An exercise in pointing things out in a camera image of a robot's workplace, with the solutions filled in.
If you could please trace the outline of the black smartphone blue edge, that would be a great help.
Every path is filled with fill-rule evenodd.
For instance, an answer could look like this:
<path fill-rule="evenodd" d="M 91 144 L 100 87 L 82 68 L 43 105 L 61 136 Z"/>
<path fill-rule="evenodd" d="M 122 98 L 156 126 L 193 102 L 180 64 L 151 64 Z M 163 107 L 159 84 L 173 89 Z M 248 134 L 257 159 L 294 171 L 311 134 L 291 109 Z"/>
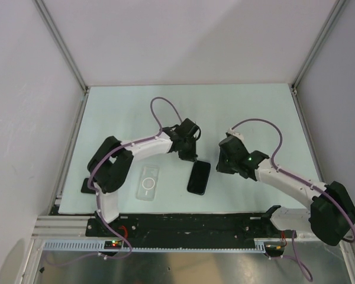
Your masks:
<path fill-rule="evenodd" d="M 187 191 L 195 195 L 204 195 L 210 171 L 211 164 L 209 162 L 199 160 L 194 162 L 187 185 Z"/>

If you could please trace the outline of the clear magsafe phone case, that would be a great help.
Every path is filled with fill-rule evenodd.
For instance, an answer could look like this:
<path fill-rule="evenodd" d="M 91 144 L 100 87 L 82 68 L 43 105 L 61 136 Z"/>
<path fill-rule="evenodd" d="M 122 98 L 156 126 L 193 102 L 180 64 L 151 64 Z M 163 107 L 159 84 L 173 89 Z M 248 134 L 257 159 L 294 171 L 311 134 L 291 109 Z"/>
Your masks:
<path fill-rule="evenodd" d="M 156 186 L 159 178 L 157 166 L 144 166 L 136 193 L 136 198 L 142 201 L 153 201 L 156 195 Z"/>

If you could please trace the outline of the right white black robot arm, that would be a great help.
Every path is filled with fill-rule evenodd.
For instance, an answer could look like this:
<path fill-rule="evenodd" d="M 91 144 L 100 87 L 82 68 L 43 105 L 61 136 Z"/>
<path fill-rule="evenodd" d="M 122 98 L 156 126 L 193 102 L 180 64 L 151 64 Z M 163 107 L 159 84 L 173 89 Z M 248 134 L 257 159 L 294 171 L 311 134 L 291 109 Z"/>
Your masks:
<path fill-rule="evenodd" d="M 313 233 L 325 244 L 336 246 L 340 241 L 355 242 L 355 206 L 346 187 L 336 181 L 330 184 L 311 182 L 280 168 L 274 168 L 269 156 L 237 146 L 222 146 L 217 164 L 221 173 L 239 174 L 272 186 L 303 205 L 302 209 L 279 206 L 262 221 L 262 232 L 275 237 L 281 231 Z"/>

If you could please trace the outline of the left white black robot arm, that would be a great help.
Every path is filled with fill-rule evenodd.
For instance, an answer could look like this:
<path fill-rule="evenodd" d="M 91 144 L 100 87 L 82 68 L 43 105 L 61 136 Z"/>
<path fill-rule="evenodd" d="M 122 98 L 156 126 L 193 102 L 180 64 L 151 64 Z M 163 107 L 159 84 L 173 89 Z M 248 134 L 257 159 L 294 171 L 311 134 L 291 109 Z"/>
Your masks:
<path fill-rule="evenodd" d="M 87 186 L 96 192 L 96 211 L 102 218 L 98 226 L 100 231 L 112 236 L 119 230 L 117 190 L 125 183 L 132 163 L 173 152 L 183 161 L 195 162 L 198 157 L 196 137 L 165 129 L 157 136 L 136 141 L 124 142 L 114 136 L 104 140 L 87 165 L 90 173 Z"/>

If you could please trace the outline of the aluminium front frame rail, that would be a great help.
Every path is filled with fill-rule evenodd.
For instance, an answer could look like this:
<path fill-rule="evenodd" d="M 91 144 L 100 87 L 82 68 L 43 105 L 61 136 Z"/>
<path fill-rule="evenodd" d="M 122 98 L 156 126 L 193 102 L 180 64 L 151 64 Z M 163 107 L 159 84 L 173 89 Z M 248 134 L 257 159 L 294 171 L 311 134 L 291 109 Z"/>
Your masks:
<path fill-rule="evenodd" d="M 121 214 L 110 222 L 110 229 L 95 216 L 42 216 L 36 221 L 34 236 L 115 238 L 117 234 L 127 240 L 155 231 L 191 233 L 194 231 L 226 232 L 233 237 L 244 238 L 289 238 L 291 230 L 281 233 L 262 214 Z"/>

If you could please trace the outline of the right aluminium frame post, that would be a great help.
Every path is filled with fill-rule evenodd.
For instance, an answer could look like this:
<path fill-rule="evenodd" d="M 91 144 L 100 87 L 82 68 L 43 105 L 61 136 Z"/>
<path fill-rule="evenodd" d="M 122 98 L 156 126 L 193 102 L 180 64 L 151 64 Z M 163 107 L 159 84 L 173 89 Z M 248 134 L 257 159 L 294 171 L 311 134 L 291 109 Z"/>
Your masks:
<path fill-rule="evenodd" d="M 335 28 L 336 23 L 340 19 L 343 11 L 345 10 L 349 2 L 350 1 L 348 0 L 335 1 L 335 4 L 333 5 L 329 15 L 327 16 L 317 37 L 314 40 L 314 43 L 309 50 L 309 53 L 307 54 L 303 64 L 299 68 L 299 71 L 291 84 L 291 89 L 294 93 L 297 93 L 300 83 L 311 68 L 312 64 L 314 63 L 314 60 L 319 55 L 321 49 L 323 48 L 323 45 L 330 36 L 332 30 Z"/>

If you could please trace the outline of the aluminium frame post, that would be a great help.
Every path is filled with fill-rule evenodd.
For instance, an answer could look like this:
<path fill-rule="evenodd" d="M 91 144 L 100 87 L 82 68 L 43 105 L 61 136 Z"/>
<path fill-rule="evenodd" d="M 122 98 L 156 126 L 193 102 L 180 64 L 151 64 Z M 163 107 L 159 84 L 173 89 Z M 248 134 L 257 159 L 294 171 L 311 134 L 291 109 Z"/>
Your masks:
<path fill-rule="evenodd" d="M 67 64 L 68 68 L 70 69 L 74 79 L 78 83 L 80 89 L 84 94 L 87 93 L 89 87 L 86 84 L 63 36 L 53 19 L 46 3 L 42 0 L 33 0 L 33 4 L 40 14 L 41 19 L 43 20 L 46 28 L 48 29 L 51 38 L 53 39 L 54 43 L 56 44 L 57 48 L 59 49 L 60 54 L 62 55 L 65 63 Z"/>
<path fill-rule="evenodd" d="M 303 64 L 299 68 L 299 71 L 291 84 L 291 89 L 294 93 L 297 93 L 300 83 L 311 68 L 312 64 L 314 63 L 314 60 L 319 55 L 321 49 L 323 48 L 323 45 L 330 36 L 332 30 L 335 28 L 336 23 L 340 19 L 343 11 L 345 10 L 349 2 L 350 1 L 348 0 L 335 1 L 335 4 L 333 5 L 329 15 L 327 16 L 317 37 L 314 40 L 314 43 L 309 50 L 309 53 L 307 54 Z"/>

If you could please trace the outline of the left aluminium frame post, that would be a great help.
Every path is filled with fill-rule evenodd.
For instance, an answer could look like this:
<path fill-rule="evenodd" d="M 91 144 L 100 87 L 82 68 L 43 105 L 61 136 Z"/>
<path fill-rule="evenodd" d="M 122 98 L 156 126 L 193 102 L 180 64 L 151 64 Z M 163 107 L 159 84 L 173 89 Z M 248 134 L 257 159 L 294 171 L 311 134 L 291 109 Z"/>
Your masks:
<path fill-rule="evenodd" d="M 89 87 L 86 84 L 63 36 L 53 19 L 46 3 L 42 0 L 33 0 L 33 4 L 40 14 L 41 19 L 43 20 L 46 28 L 48 29 L 51 38 L 53 39 L 54 43 L 56 44 L 57 48 L 59 49 L 60 54 L 62 55 L 65 63 L 67 64 L 68 68 L 70 69 L 74 79 L 78 83 L 80 89 L 84 94 L 87 93 Z"/>

